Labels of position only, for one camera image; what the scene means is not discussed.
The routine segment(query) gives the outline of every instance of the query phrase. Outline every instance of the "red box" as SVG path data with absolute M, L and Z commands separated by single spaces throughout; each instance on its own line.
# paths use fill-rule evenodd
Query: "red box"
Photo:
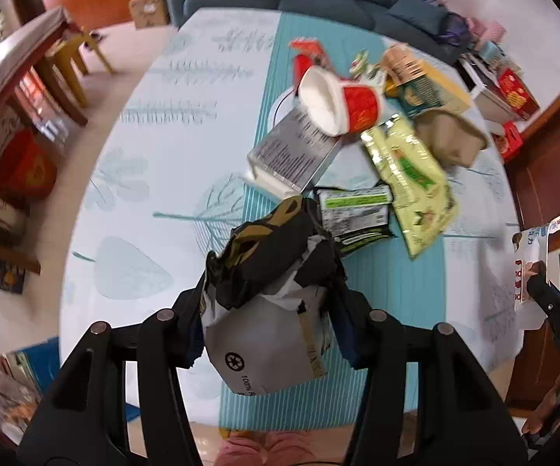
M 539 110 L 539 104 L 526 84 L 510 68 L 499 76 L 498 83 L 506 101 L 521 118 L 527 121 Z
M 517 131 L 517 126 L 515 126 L 512 121 L 502 126 L 504 127 L 505 136 L 493 135 L 493 139 L 495 140 L 499 153 L 502 155 L 502 159 L 507 163 L 517 154 L 523 145 L 523 140 Z

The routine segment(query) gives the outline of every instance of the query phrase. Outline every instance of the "recycling symbol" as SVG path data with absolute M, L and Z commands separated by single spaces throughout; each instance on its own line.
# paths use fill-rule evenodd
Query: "recycling symbol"
M 235 352 L 228 352 L 225 356 L 226 366 L 234 372 L 240 372 L 245 368 L 245 361 L 243 357 Z

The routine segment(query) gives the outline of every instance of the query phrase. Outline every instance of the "snack package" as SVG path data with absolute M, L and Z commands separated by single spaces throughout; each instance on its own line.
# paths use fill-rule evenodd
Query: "snack package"
M 409 118 L 428 108 L 442 106 L 437 89 L 425 71 L 424 62 L 419 61 L 405 44 L 390 46 L 381 56 L 379 65 L 394 80 L 399 102 Z
M 288 42 L 288 46 L 298 54 L 309 57 L 313 64 L 322 66 L 325 70 L 334 71 L 325 49 L 316 38 L 295 38 Z
M 539 329 L 545 318 L 543 309 L 527 292 L 527 280 L 542 275 L 548 280 L 549 235 L 560 230 L 560 216 L 549 224 L 526 229 L 513 235 L 515 251 L 515 314 L 520 329 Z
M 388 79 L 385 71 L 381 70 L 378 63 L 371 64 L 368 62 L 368 51 L 365 49 L 360 51 L 349 68 L 351 79 L 358 80 L 361 83 L 367 83 L 377 89 L 379 94 L 385 90 L 385 83 Z
M 527 121 L 539 110 L 536 98 L 532 96 L 521 77 L 510 68 L 502 72 L 498 84 L 508 104 L 522 119 Z
M 511 160 L 515 154 L 517 154 L 517 151 L 523 145 L 523 140 L 521 139 L 521 135 L 519 134 L 517 126 L 515 126 L 513 121 L 508 121 L 503 124 L 502 127 L 505 132 L 504 136 L 493 135 L 493 133 L 492 136 L 502 159 L 506 163 Z
M 392 188 L 392 205 L 413 258 L 458 211 L 446 175 L 406 117 L 394 114 L 361 138 L 380 177 Z
M 393 237 L 388 226 L 392 191 L 388 185 L 344 191 L 315 188 L 323 227 L 334 236 L 341 256 Z

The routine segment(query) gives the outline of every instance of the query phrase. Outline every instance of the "green snack bag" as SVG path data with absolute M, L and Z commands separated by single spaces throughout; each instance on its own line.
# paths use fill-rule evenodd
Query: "green snack bag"
M 446 174 L 409 120 L 399 114 L 361 138 L 379 176 L 392 188 L 392 205 L 413 258 L 431 245 L 459 209 Z
M 344 191 L 315 188 L 323 227 L 341 256 L 377 240 L 393 237 L 388 225 L 392 191 L 388 185 Z

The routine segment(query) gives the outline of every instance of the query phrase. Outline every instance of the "purple bag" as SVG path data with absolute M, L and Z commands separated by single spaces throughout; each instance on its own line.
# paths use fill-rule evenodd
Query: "purple bag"
M 445 17 L 444 26 L 438 38 L 440 42 L 459 47 L 470 43 L 472 41 L 472 34 L 464 17 L 449 12 Z

